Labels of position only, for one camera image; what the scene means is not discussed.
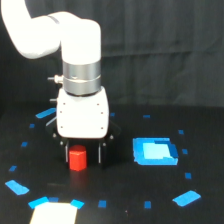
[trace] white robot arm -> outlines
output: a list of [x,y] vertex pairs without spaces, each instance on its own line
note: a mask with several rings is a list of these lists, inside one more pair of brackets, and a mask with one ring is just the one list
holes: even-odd
[[1,0],[9,36],[26,58],[40,58],[61,45],[63,87],[57,98],[57,129],[65,138],[103,138],[109,107],[101,86],[101,29],[92,20],[68,12],[31,18],[25,0]]

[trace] red block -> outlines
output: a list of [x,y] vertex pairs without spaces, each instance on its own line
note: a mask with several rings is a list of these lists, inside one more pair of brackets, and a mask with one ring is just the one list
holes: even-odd
[[80,171],[87,167],[86,147],[74,145],[69,149],[69,167],[70,170]]

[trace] black curtain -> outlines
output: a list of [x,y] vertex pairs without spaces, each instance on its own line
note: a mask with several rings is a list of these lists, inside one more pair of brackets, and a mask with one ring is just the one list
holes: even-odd
[[[224,106],[223,0],[26,0],[32,17],[68,11],[102,29],[110,103]],[[61,52],[23,58],[0,20],[0,100],[48,101]]]

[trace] black table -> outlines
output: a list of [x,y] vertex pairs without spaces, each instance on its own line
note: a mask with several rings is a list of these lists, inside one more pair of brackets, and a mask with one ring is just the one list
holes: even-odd
[[[67,168],[58,142],[45,132],[54,115],[35,117],[50,107],[14,104],[0,120],[0,223],[29,223],[33,210],[28,202],[44,196],[58,197],[59,202],[83,201],[77,224],[223,223],[223,109],[111,105],[115,113],[111,119],[122,134],[109,148],[108,167],[98,166],[98,141],[80,140],[74,144],[86,146],[88,168],[75,172]],[[134,162],[132,141],[141,137],[169,137],[178,150],[178,165]],[[22,148],[24,141],[28,145]],[[12,165],[17,169],[9,172]],[[185,172],[192,174],[191,180],[185,179]],[[9,180],[26,186],[29,193],[17,196],[5,186]],[[201,199],[185,207],[172,201],[189,190]],[[99,200],[106,200],[107,207],[98,208]],[[151,201],[151,209],[144,208],[145,201]]]

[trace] white square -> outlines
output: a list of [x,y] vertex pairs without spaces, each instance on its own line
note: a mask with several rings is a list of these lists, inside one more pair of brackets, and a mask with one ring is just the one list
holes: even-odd
[[74,224],[77,208],[69,203],[46,202],[38,205],[30,224]]
[[173,158],[167,144],[143,143],[145,159]]

